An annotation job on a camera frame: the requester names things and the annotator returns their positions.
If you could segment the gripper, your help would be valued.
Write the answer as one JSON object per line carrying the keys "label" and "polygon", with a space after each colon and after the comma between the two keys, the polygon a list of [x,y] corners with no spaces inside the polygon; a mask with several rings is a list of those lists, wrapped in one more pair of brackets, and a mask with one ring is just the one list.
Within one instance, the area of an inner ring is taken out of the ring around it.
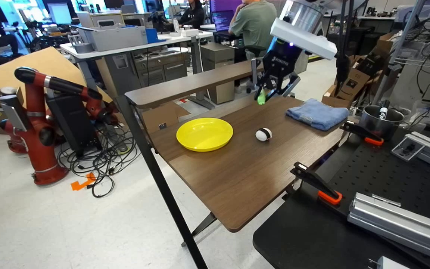
{"label": "gripper", "polygon": [[[303,53],[303,49],[278,37],[273,37],[268,51],[263,56],[264,73],[256,73],[254,77],[254,100],[261,90],[265,90],[266,102],[276,96],[288,97],[301,78],[294,72],[295,64]],[[283,86],[282,80],[289,76],[288,84]]]}

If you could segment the black and white ball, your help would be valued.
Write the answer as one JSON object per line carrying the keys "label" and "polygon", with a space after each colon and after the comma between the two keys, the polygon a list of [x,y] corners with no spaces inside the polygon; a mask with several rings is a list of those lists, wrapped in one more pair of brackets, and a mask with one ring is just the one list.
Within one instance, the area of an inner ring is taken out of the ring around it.
{"label": "black and white ball", "polygon": [[268,128],[260,128],[255,133],[256,139],[261,142],[267,142],[272,138],[272,132]]}

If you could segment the stack of cardboard boxes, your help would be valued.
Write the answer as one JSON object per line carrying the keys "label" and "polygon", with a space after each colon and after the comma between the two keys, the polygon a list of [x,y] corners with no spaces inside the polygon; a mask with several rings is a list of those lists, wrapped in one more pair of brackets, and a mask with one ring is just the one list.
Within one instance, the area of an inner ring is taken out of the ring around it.
{"label": "stack of cardboard boxes", "polygon": [[331,107],[350,108],[356,101],[372,101],[380,88],[382,77],[387,73],[394,32],[384,34],[374,48],[364,56],[349,56],[351,63],[348,77],[336,90],[333,84],[321,102]]}

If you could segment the yellow plate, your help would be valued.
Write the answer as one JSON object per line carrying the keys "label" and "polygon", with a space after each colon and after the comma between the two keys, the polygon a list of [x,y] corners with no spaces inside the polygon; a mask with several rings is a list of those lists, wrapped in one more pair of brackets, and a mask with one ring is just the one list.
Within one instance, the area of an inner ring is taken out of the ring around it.
{"label": "yellow plate", "polygon": [[198,118],[181,125],[176,139],[184,148],[194,152],[211,152],[223,148],[232,138],[232,126],[218,118]]}

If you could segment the black clamp with orange grips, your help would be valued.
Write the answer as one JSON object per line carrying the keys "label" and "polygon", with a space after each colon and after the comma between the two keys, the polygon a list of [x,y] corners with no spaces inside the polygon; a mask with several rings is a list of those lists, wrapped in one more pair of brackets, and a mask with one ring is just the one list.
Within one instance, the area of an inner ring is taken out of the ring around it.
{"label": "black clamp with orange grips", "polygon": [[370,143],[372,145],[381,146],[384,143],[384,139],[353,121],[345,121],[340,126],[340,129],[348,133],[353,133],[357,136],[360,136],[360,138],[362,138],[365,142]]}
{"label": "black clamp with orange grips", "polygon": [[342,194],[335,191],[327,182],[321,179],[313,170],[300,162],[294,163],[290,171],[303,182],[318,190],[318,198],[332,206],[339,206],[343,198]]}

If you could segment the black and white marker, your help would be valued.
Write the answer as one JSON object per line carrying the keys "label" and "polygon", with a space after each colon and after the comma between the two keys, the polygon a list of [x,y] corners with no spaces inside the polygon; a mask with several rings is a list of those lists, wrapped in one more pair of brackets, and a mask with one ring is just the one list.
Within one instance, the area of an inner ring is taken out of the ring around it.
{"label": "black and white marker", "polygon": [[390,106],[390,102],[388,99],[385,99],[380,103],[380,110],[379,110],[379,116],[378,116],[380,120],[386,119],[387,113],[389,112],[389,106]]}

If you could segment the metal pot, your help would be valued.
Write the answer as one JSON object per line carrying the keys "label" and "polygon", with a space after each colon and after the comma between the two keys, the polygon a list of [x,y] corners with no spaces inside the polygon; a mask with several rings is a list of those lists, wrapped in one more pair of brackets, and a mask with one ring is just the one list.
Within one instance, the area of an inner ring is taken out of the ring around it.
{"label": "metal pot", "polygon": [[392,108],[389,108],[386,119],[380,120],[380,106],[365,106],[359,121],[359,125],[367,128],[372,133],[384,140],[390,140],[396,132],[398,126],[404,120],[404,115]]}

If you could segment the toy kitchen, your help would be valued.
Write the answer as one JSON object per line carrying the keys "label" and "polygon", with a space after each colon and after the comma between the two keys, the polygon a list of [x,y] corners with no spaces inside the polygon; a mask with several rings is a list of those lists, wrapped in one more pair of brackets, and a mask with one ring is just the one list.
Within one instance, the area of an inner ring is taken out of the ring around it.
{"label": "toy kitchen", "polygon": [[187,76],[189,49],[170,47],[166,50],[131,52],[134,67],[142,87],[156,85]]}

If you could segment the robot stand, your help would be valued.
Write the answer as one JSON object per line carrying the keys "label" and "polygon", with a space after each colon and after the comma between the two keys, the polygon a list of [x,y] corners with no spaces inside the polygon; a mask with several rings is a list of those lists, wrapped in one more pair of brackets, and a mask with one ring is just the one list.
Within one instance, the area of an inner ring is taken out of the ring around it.
{"label": "robot stand", "polygon": [[276,269],[368,269],[382,256],[411,269],[430,269],[430,257],[348,222],[357,193],[399,202],[430,218],[430,165],[391,154],[405,133],[398,130],[381,147],[350,136],[317,170],[343,195],[340,206],[330,207],[302,183],[254,232],[257,252]]}

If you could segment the aluminium profile with end plate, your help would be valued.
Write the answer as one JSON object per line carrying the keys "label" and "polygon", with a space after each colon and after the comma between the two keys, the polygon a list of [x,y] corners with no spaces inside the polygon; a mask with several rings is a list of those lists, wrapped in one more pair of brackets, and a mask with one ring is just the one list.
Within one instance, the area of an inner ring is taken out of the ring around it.
{"label": "aluminium profile with end plate", "polygon": [[430,138],[418,132],[408,133],[391,153],[405,162],[422,160],[430,164]]}

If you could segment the grey plastic bin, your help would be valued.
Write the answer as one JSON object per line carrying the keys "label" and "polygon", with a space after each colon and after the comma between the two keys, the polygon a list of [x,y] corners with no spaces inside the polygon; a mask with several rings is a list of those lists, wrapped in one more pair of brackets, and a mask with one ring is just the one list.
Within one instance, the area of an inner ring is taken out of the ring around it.
{"label": "grey plastic bin", "polygon": [[85,43],[92,45],[94,51],[103,52],[148,44],[144,26],[124,26],[122,24],[99,27],[77,26]]}

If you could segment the long aluminium profile bar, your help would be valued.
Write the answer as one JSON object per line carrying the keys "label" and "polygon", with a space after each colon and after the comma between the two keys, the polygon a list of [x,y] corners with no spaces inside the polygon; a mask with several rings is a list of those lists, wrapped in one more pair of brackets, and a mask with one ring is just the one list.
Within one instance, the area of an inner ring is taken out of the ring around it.
{"label": "long aluminium profile bar", "polygon": [[430,257],[430,218],[357,193],[348,222]]}

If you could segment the black computer case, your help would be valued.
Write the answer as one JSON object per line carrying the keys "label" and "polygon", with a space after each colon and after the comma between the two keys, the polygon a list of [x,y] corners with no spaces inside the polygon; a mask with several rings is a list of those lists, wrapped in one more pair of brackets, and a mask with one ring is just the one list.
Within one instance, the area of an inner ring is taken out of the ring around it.
{"label": "black computer case", "polygon": [[46,94],[46,104],[70,148],[81,157],[90,149],[102,150],[89,114],[82,103],[82,97],[75,94]]}

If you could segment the white box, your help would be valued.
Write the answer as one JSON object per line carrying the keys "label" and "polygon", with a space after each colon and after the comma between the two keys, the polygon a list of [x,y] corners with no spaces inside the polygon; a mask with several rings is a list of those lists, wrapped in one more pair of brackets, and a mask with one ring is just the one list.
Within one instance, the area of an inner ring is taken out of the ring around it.
{"label": "white box", "polygon": [[382,256],[377,260],[369,259],[367,269],[410,269],[410,268],[398,262],[395,262],[392,259]]}

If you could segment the monitor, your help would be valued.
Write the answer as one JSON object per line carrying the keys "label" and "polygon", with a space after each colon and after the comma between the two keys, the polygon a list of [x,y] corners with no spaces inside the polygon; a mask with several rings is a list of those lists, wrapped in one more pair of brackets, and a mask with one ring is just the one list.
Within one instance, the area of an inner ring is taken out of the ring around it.
{"label": "monitor", "polygon": [[67,2],[48,3],[51,20],[58,25],[71,24],[72,16]]}

